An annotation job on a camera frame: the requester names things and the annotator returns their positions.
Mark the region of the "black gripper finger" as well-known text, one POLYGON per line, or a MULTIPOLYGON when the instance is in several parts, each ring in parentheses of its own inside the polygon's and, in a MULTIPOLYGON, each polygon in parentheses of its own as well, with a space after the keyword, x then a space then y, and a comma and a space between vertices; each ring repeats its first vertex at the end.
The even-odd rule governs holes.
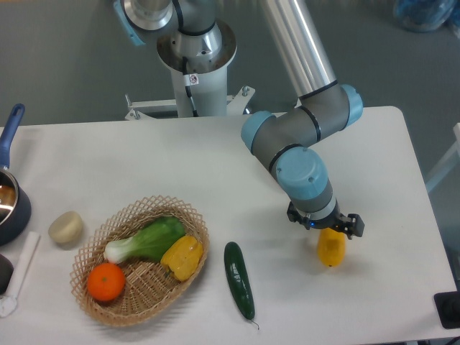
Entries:
POLYGON ((287 218, 292 223, 305 224, 305 216, 301 215, 298 209, 294 206, 293 202, 289 202, 287 207, 287 218))
POLYGON ((345 216, 341 213, 333 225, 333 230, 345 234, 349 240, 354 237, 361 238, 364 233, 364 222, 359 214, 349 213, 345 216))

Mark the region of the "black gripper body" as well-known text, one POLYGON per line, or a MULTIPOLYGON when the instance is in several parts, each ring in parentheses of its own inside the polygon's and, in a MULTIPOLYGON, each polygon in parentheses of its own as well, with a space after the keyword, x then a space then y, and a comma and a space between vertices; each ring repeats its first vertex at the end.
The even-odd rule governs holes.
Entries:
POLYGON ((319 218, 313 219, 313 216, 309 213, 300 213, 300 223, 306 229, 326 229, 326 228, 334 228, 338 223, 338 219, 340 218, 341 212, 340 211, 333 211, 329 215, 319 218))

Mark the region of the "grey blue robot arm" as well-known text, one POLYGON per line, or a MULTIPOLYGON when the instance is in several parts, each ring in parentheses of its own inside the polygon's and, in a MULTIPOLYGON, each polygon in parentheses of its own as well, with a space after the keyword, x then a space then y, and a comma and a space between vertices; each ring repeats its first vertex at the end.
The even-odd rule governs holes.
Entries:
MULTIPOLYGON (((164 31, 157 52, 171 74, 178 116, 225 116, 246 107, 241 96, 227 96, 236 38, 216 17, 214 1, 115 1, 113 6, 135 45, 142 44, 138 29, 164 31)), ((326 166, 312 146, 357 121, 362 99, 353 87, 337 82, 303 1, 263 1, 262 11, 298 104, 281 116, 250 115, 241 138, 290 198, 290 221, 359 237, 364 222, 340 211, 326 166)))

